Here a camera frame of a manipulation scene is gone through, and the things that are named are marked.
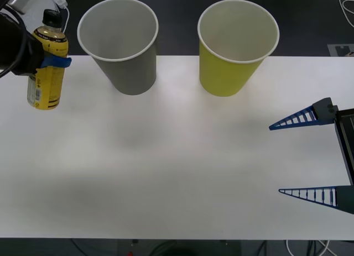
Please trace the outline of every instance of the cup rim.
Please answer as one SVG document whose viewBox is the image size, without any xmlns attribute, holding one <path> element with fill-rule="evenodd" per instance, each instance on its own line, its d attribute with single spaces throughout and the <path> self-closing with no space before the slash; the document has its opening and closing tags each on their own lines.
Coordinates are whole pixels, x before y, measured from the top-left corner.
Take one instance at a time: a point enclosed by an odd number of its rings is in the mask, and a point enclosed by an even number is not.
<svg viewBox="0 0 354 256">
<path fill-rule="evenodd" d="M 88 13 L 90 13 L 92 10 L 94 10 L 96 7 L 98 7 L 98 6 L 100 6 L 100 5 L 104 4 L 104 3 L 108 3 L 108 2 L 110 2 L 110 1 L 114 1 L 114 0 L 104 0 L 104 1 L 102 1 L 102 2 L 100 2 L 100 3 L 97 3 L 97 4 L 95 4 L 94 6 L 92 6 L 89 10 L 87 10 L 87 11 L 85 12 L 85 14 L 83 14 L 83 16 L 81 17 L 81 19 L 80 19 L 80 21 L 79 21 L 79 24 L 78 24 L 78 26 L 77 26 L 77 32 L 76 32 L 77 40 L 79 41 L 79 44 L 80 44 L 80 46 L 82 47 L 82 49 L 84 50 L 84 52 L 86 52 L 87 54 L 89 54 L 90 56 L 92 56 L 93 58 L 95 58 L 95 59 L 97 59 L 97 60 L 110 61 L 110 62 L 117 62 L 117 61 L 127 61 L 127 60 L 130 60 L 130 59 L 134 59 L 135 57 L 142 55 L 145 51 L 147 51 L 147 50 L 152 46 L 152 44 L 155 42 L 156 37 L 157 37 L 157 34 L 158 34 L 158 32 L 159 32 L 159 22 L 158 22 L 158 19 L 157 19 L 157 16 L 156 16 L 155 12 L 154 12 L 147 4 L 145 4 L 145 3 L 141 2 L 141 1 L 138 1 L 138 0 L 126 0 L 126 1 L 134 1 L 134 2 L 140 3 L 141 5 L 145 6 L 145 7 L 151 12 L 151 14 L 153 15 L 153 17 L 154 17 L 154 19 L 155 19 L 155 22 L 156 22 L 155 34 L 154 34 L 152 40 L 150 41 L 150 43 L 149 43 L 143 50 L 141 50 L 140 52 L 138 52 L 138 53 L 136 53 L 136 54 L 134 54 L 134 55 L 132 55 L 132 56 L 125 57 L 125 58 L 120 58 L 120 59 L 107 59 L 107 58 L 99 57 L 99 56 L 97 56 L 97 55 L 91 53 L 90 51 L 88 51 L 88 50 L 85 48 L 85 46 L 84 46 L 84 44 L 82 43 L 82 41 L 81 41 L 81 38 L 80 38 L 80 28 L 81 28 L 82 22 L 83 22 L 83 20 L 85 19 L 86 15 L 87 15 Z"/>
<path fill-rule="evenodd" d="M 260 8 L 263 12 L 265 12 L 270 18 L 271 20 L 273 21 L 273 23 L 275 24 L 275 27 L 277 29 L 277 38 L 276 38 L 276 41 L 274 43 L 274 46 L 272 47 L 272 49 L 266 53 L 264 56 L 262 57 L 259 57 L 255 60 L 250 60 L 250 61 L 235 61 L 235 60 L 231 60 L 231 59 L 228 59 L 228 58 L 225 58 L 221 55 L 219 55 L 218 53 L 214 52 L 212 49 L 209 48 L 208 45 L 206 45 L 206 43 L 204 42 L 202 36 L 201 36 L 201 32 L 200 32 L 200 24 L 201 24 L 201 20 L 203 19 L 203 16 L 211 9 L 213 8 L 214 6 L 216 6 L 217 4 L 220 4 L 220 3 L 225 3 L 225 2 L 229 2 L 229 1 L 233 1 L 233 2 L 243 2 L 243 3 L 248 3 L 248 4 L 251 4 L 253 6 L 256 6 L 258 8 Z M 278 43 L 279 43 L 279 38 L 280 38 L 280 31 L 279 31 L 279 26 L 278 26 L 278 23 L 277 21 L 275 21 L 274 17 L 266 10 L 264 9 L 262 6 L 260 6 L 259 4 L 256 4 L 256 3 L 253 3 L 253 2 L 250 2 L 250 1 L 246 1 L 246 0 L 223 0 L 223 1 L 219 1 L 217 3 L 214 3 L 212 4 L 211 6 L 209 6 L 208 8 L 206 8 L 203 12 L 203 14 L 201 14 L 199 20 L 198 20 L 198 26 L 197 26 L 197 31 L 198 31 L 198 36 L 199 36 L 199 40 L 201 41 L 201 43 L 203 44 L 203 46 L 214 56 L 216 56 L 217 58 L 219 59 L 222 59 L 224 61 L 228 61 L 228 62 L 232 62 L 234 64 L 252 64 L 254 62 L 258 62 L 258 61 L 261 61 L 261 60 L 264 60 L 266 57 L 268 57 L 270 54 L 273 53 L 273 51 L 276 49 L 276 47 L 278 46 Z"/>
</svg>

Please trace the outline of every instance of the yellow paper cup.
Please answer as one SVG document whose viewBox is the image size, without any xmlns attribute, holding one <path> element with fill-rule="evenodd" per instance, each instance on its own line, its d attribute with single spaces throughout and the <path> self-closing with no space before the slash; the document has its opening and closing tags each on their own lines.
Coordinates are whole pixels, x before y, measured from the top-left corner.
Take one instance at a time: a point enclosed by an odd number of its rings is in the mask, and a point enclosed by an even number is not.
<svg viewBox="0 0 354 256">
<path fill-rule="evenodd" d="M 244 0 L 217 2 L 198 22 L 200 82 L 215 96 L 237 93 L 279 42 L 279 27 L 263 7 Z"/>
</svg>

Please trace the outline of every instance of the white cable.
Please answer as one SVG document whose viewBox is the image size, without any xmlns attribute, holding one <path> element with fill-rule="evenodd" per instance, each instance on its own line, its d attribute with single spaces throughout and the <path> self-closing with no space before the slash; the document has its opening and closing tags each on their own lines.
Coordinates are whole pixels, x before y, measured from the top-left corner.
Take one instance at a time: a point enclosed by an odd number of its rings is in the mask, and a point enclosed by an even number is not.
<svg viewBox="0 0 354 256">
<path fill-rule="evenodd" d="M 323 249 L 323 251 L 317 255 L 317 256 L 322 256 L 323 254 L 325 254 L 326 250 L 328 250 L 328 245 L 330 244 L 330 241 L 326 242 L 325 248 Z"/>
<path fill-rule="evenodd" d="M 335 254 L 333 251 L 331 251 L 331 250 L 328 248 L 328 246 L 329 246 L 329 244 L 330 244 L 330 241 L 327 241 L 326 244 L 324 244 L 322 241 L 319 241 L 319 242 L 320 242 L 325 248 L 324 248 L 324 249 L 322 250 L 322 252 L 321 252 L 319 255 L 317 255 L 317 256 L 322 256 L 323 254 L 325 254 L 326 250 L 328 250 L 333 256 L 337 256 L 337 254 Z M 288 250 L 290 256 L 295 256 L 295 255 L 291 252 L 291 250 L 290 250 L 290 248 L 289 248 L 289 241 L 288 241 L 288 240 L 285 241 L 285 244 L 287 245 L 287 250 Z"/>
<path fill-rule="evenodd" d="M 66 11 L 67 11 L 67 18 L 66 18 L 66 22 L 65 22 L 65 26 L 64 26 L 64 29 L 63 29 L 63 33 L 65 32 L 65 30 L 66 30 L 66 26 L 67 26 L 67 23 L 68 23 L 68 21 L 69 21 L 69 17 L 70 17 L 70 12 L 69 12 L 69 9 L 66 7 L 66 6 L 64 6 L 64 8 L 66 9 Z"/>
<path fill-rule="evenodd" d="M 343 14 L 344 14 L 345 18 L 347 19 L 349 25 L 351 25 L 351 26 L 354 28 L 354 25 L 349 21 L 349 18 L 348 18 L 348 16 L 347 16 L 347 14 L 345 13 L 345 11 L 347 11 L 347 12 L 349 12 L 349 13 L 352 13 L 352 14 L 354 14 L 354 12 L 353 12 L 353 11 L 350 11 L 350 10 L 349 10 L 348 8 L 346 8 L 345 5 L 344 5 L 345 2 L 354 2 L 354 0 L 345 0 L 345 1 L 343 1 L 343 2 L 342 2 L 341 0 L 338 0 L 338 1 L 339 1 L 339 5 L 341 6 L 342 11 L 343 11 Z"/>
<path fill-rule="evenodd" d="M 288 250 L 290 256 L 294 256 L 294 254 L 293 254 L 293 253 L 290 251 L 290 249 L 289 249 L 289 241 L 286 240 L 286 241 L 285 241 L 285 244 L 287 245 L 287 250 Z"/>
<path fill-rule="evenodd" d="M 323 247 L 326 247 L 326 245 L 322 241 L 319 241 L 319 242 L 322 244 Z M 330 250 L 328 245 L 327 245 L 327 250 L 329 251 L 329 253 L 331 253 L 333 256 L 337 256 L 337 254 L 335 254 L 333 251 Z"/>
<path fill-rule="evenodd" d="M 350 11 L 348 8 L 345 7 L 345 3 L 346 3 L 346 2 L 354 2 L 354 0 L 344 0 L 344 1 L 342 2 L 342 5 L 343 5 L 344 10 L 347 11 L 347 12 L 349 12 L 349 13 L 351 13 L 351 14 L 354 14 L 353 11 Z"/>
</svg>

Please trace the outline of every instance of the cable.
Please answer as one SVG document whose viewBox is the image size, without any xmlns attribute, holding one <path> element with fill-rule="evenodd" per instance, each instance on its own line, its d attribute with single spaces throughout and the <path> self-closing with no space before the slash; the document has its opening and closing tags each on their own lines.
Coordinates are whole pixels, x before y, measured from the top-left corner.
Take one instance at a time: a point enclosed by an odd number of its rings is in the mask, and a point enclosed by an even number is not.
<svg viewBox="0 0 354 256">
<path fill-rule="evenodd" d="M 287 250 L 288 250 L 288 253 L 290 254 L 290 256 L 294 256 L 294 254 L 291 252 L 291 250 L 289 248 L 289 241 L 288 240 L 285 241 L 285 245 L 287 246 Z"/>
<path fill-rule="evenodd" d="M 328 250 L 328 245 L 330 244 L 330 241 L 327 241 L 326 242 L 326 245 L 324 245 L 325 246 L 325 248 L 322 250 L 322 252 L 319 254 L 319 255 L 317 255 L 317 256 L 322 256 L 323 254 L 325 254 L 325 252 L 326 252 L 326 250 Z"/>
<path fill-rule="evenodd" d="M 307 249 L 307 252 L 306 252 L 306 256 L 310 256 L 310 253 L 311 253 L 311 250 L 314 246 L 314 241 L 309 241 L 308 243 L 308 249 Z"/>
<path fill-rule="evenodd" d="M 16 55 L 15 60 L 6 69 L 4 69 L 2 72 L 0 72 L 0 78 L 3 77 L 4 75 L 8 74 L 9 72 L 11 72 L 11 70 L 14 69 L 19 64 L 19 62 L 21 61 L 21 58 L 24 54 L 24 51 L 26 49 L 26 45 L 27 45 L 27 29 L 26 29 L 25 24 L 23 23 L 22 18 L 10 6 L 5 5 L 4 9 L 6 9 L 10 14 L 12 14 L 14 16 L 14 18 L 16 18 L 16 20 L 18 21 L 18 24 L 21 27 L 21 31 L 22 31 L 22 40 L 21 40 L 20 49 L 18 51 L 18 54 Z"/>
<path fill-rule="evenodd" d="M 352 13 L 352 14 L 354 14 L 354 12 L 353 12 L 353 11 L 350 11 L 350 10 L 349 10 L 348 8 L 346 8 L 345 5 L 344 5 L 345 2 L 354 2 L 354 0 L 345 0 L 345 1 L 343 1 L 343 2 L 342 2 L 341 0 L 338 0 L 338 1 L 339 1 L 339 5 L 341 6 L 342 11 L 343 11 L 343 14 L 344 14 L 345 18 L 347 19 L 349 25 L 351 25 L 351 26 L 354 28 L 354 25 L 349 21 L 349 18 L 348 18 L 348 16 L 347 16 L 347 14 L 345 13 L 345 11 L 347 11 L 347 12 L 349 12 L 349 13 Z"/>
<path fill-rule="evenodd" d="M 258 250 L 257 250 L 257 256 L 260 255 L 262 249 L 264 248 L 264 255 L 266 256 L 267 255 L 267 241 L 263 241 L 261 246 L 259 246 Z"/>
<path fill-rule="evenodd" d="M 155 247 L 148 256 L 160 256 L 167 252 L 169 249 L 172 249 L 176 245 L 176 241 L 166 241 Z"/>
<path fill-rule="evenodd" d="M 63 29 L 63 33 L 65 33 L 65 30 L 66 30 L 66 27 L 67 27 L 67 23 L 69 22 L 69 17 L 70 17 L 69 9 L 68 9 L 66 6 L 64 6 L 64 8 L 65 8 L 66 11 L 67 11 L 67 18 L 66 18 L 66 22 L 65 22 L 64 29 Z"/>
<path fill-rule="evenodd" d="M 322 241 L 319 241 L 319 242 L 322 244 L 323 247 L 326 247 L 326 245 L 325 245 Z M 337 256 L 337 254 L 335 254 L 333 251 L 330 250 L 330 248 L 328 247 L 328 245 L 327 245 L 326 250 L 328 250 L 329 253 L 331 253 L 333 256 Z"/>
<path fill-rule="evenodd" d="M 82 253 L 82 255 L 84 255 L 84 256 L 89 256 L 89 255 L 87 255 L 87 254 L 75 243 L 75 241 L 74 241 L 72 238 L 70 238 L 70 241 L 71 241 L 72 244 L 75 246 L 75 248 L 76 248 L 79 252 Z"/>
<path fill-rule="evenodd" d="M 317 248 L 316 248 L 316 241 L 314 242 L 314 254 L 313 254 L 313 256 L 316 256 L 316 253 L 317 253 Z"/>
</svg>

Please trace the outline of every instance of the white table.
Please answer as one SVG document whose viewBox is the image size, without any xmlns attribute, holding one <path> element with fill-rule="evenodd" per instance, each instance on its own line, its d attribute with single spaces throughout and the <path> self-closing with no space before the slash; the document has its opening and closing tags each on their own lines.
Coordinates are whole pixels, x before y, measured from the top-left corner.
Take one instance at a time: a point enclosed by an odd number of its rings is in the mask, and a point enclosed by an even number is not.
<svg viewBox="0 0 354 256">
<path fill-rule="evenodd" d="M 354 239 L 354 215 L 282 187 L 348 185 L 334 126 L 268 126 L 331 97 L 354 107 L 354 58 L 270 57 L 212 96 L 197 56 L 159 56 L 155 85 L 117 92 L 74 56 L 58 108 L 0 80 L 0 237 Z"/>
</svg>

